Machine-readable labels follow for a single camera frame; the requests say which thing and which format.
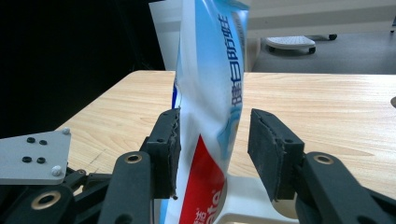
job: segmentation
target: dark background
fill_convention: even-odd
[[[0,1],[0,138],[53,131],[135,70],[163,70],[148,1]]]

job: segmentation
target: wooden table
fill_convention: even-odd
[[[138,150],[170,108],[174,76],[134,72],[67,121],[70,167],[111,173],[118,156]],[[247,154],[255,107],[286,123],[305,152],[338,157],[363,186],[396,199],[396,76],[245,73],[244,89],[232,175],[258,176]]]

